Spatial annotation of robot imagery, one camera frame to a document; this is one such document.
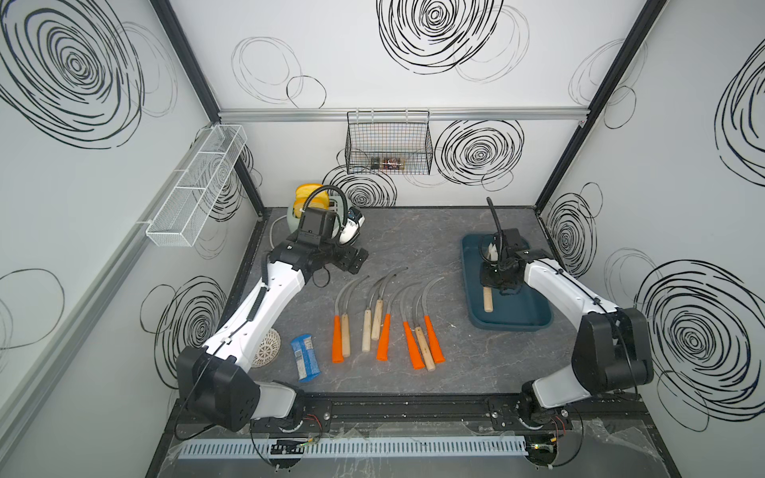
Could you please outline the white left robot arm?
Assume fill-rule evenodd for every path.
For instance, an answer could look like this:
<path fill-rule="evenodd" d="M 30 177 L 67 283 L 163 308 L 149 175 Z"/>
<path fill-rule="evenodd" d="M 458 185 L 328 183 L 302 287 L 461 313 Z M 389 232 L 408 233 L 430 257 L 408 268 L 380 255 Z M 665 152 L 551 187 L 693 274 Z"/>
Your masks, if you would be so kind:
<path fill-rule="evenodd" d="M 267 333 L 314 273 L 329 264 L 360 271 L 369 253 L 353 243 L 364 222 L 356 206 L 341 216 L 315 208 L 303 212 L 298 229 L 265 256 L 260 281 L 231 318 L 203 345 L 188 346 L 178 356 L 184 408 L 230 431 L 293 412 L 296 388 L 257 382 L 249 372 Z"/>

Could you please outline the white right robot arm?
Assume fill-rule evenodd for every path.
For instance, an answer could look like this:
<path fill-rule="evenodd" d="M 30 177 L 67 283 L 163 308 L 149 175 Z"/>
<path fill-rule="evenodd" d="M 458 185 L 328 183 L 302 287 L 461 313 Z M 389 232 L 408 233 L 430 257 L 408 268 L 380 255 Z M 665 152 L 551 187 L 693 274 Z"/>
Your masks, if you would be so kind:
<path fill-rule="evenodd" d="M 577 330 L 570 364 L 522 386 L 516 409 L 524 426 L 539 429 L 552 411 L 568 404 L 653 381 L 649 326 L 640 310 L 597 295 L 545 251 L 526 247 L 515 228 L 498 229 L 479 251 L 483 286 L 509 290 L 526 285 Z"/>

